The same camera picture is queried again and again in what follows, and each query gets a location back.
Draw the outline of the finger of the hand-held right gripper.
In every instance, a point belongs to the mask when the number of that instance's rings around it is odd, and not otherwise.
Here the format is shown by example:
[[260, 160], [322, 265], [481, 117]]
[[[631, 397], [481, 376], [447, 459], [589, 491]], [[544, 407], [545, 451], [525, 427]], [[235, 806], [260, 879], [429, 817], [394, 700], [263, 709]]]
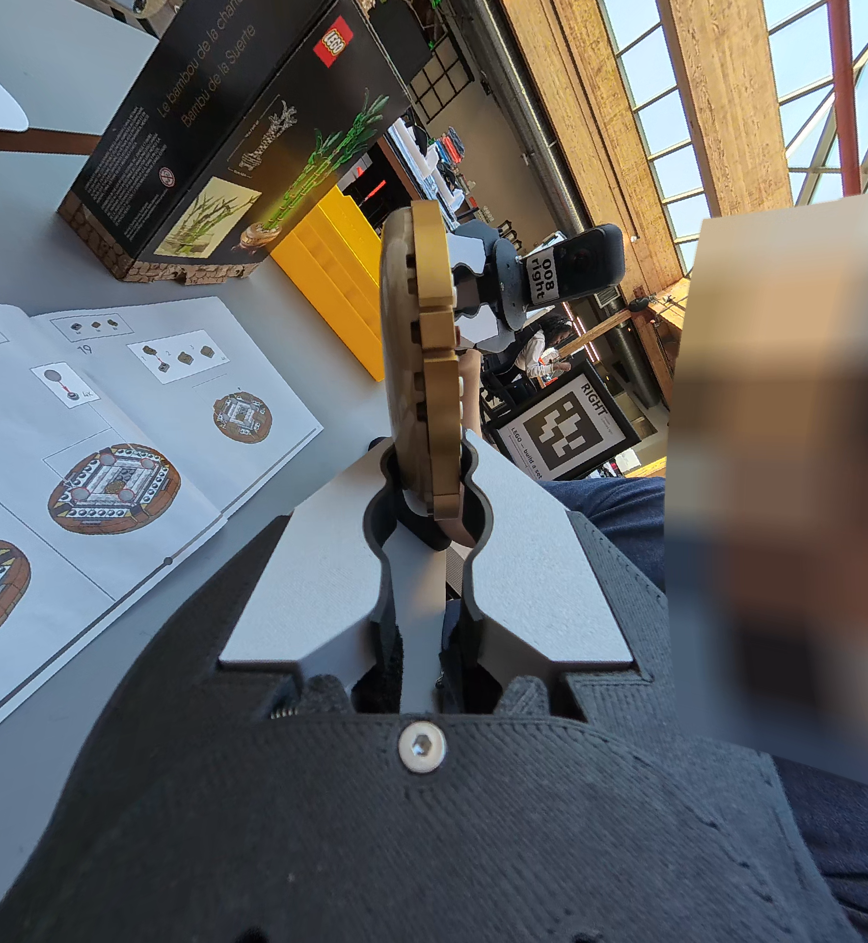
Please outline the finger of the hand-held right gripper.
[[459, 227], [449, 232], [450, 268], [485, 269], [497, 240], [498, 231], [492, 227]]
[[513, 342], [515, 334], [493, 309], [483, 304], [475, 314], [460, 313], [460, 347], [485, 353], [500, 353]]

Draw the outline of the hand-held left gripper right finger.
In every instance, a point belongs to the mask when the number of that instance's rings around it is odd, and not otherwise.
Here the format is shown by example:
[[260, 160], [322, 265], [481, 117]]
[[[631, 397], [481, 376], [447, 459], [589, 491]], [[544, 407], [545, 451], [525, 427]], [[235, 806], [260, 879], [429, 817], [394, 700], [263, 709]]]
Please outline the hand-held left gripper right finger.
[[632, 672], [634, 656], [566, 507], [475, 433], [464, 433], [462, 712], [491, 713], [509, 684]]

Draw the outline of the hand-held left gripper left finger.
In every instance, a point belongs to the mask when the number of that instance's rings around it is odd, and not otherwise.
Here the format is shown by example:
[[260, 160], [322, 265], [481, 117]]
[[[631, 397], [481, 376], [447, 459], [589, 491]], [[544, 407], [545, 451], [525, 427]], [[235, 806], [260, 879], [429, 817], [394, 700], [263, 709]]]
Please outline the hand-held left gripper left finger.
[[382, 441], [291, 515], [219, 663], [319, 675], [351, 690], [357, 709], [399, 708], [399, 632], [390, 563], [395, 491]]

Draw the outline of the round gold lego base model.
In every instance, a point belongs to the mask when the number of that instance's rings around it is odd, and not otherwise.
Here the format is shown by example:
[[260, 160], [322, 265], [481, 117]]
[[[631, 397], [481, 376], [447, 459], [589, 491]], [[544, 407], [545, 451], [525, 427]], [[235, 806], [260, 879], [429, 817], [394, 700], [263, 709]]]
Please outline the round gold lego base model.
[[462, 383], [446, 231], [432, 201], [385, 221], [380, 255], [384, 381], [408, 506], [440, 525], [462, 513]]

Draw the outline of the person's right forearm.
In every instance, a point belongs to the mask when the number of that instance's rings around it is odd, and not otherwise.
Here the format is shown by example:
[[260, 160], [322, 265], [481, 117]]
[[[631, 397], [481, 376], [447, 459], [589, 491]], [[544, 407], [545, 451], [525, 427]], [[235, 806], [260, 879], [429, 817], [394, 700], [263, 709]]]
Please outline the person's right forearm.
[[462, 425], [477, 436], [482, 435], [479, 392], [482, 370], [482, 355], [475, 348], [466, 350], [459, 356], [459, 371], [462, 380]]

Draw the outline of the lego instruction booklet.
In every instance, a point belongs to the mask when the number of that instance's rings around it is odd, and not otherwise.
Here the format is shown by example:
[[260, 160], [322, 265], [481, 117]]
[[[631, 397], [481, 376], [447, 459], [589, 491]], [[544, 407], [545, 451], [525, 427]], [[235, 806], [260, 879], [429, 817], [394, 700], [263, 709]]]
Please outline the lego instruction booklet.
[[215, 297], [0, 305], [0, 722], [321, 430]]

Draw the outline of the lego set box bamboo picture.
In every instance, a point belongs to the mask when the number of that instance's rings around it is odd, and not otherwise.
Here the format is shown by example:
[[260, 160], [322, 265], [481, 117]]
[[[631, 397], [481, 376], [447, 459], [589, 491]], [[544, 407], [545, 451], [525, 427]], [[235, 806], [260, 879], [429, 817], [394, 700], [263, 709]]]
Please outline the lego set box bamboo picture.
[[120, 281], [246, 277], [407, 109], [371, 6], [185, 3], [60, 216]]

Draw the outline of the person's blue sweater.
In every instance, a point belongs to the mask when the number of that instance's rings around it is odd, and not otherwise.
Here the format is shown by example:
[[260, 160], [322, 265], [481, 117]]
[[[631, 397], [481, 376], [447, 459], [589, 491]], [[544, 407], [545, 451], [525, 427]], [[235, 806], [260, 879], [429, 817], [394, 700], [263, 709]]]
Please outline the person's blue sweater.
[[[543, 487], [665, 589], [663, 478], [589, 478]], [[779, 757], [774, 763], [817, 869], [868, 941], [868, 785]]]

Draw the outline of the framed black white marker sign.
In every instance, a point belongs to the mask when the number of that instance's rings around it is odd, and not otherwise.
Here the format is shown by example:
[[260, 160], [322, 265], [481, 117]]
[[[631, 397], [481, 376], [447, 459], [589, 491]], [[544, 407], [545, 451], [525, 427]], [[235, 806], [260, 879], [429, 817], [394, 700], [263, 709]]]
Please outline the framed black white marker sign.
[[640, 443], [589, 362], [484, 425], [484, 431], [501, 454], [537, 481], [581, 478]]

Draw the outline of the wooden roof beam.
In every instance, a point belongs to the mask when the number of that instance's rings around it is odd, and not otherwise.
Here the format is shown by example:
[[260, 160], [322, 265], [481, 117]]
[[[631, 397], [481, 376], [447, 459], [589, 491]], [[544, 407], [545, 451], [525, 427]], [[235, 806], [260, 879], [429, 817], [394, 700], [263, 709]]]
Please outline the wooden roof beam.
[[793, 205], [761, 1], [659, 1], [710, 214]]

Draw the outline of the red steel pipe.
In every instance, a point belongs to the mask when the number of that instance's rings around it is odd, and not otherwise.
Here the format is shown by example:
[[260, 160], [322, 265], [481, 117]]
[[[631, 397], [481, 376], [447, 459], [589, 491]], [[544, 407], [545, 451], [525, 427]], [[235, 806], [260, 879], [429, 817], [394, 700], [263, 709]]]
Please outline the red steel pipe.
[[842, 194], [848, 197], [862, 193], [855, 111], [850, 3], [848, 1], [828, 1], [827, 7]]

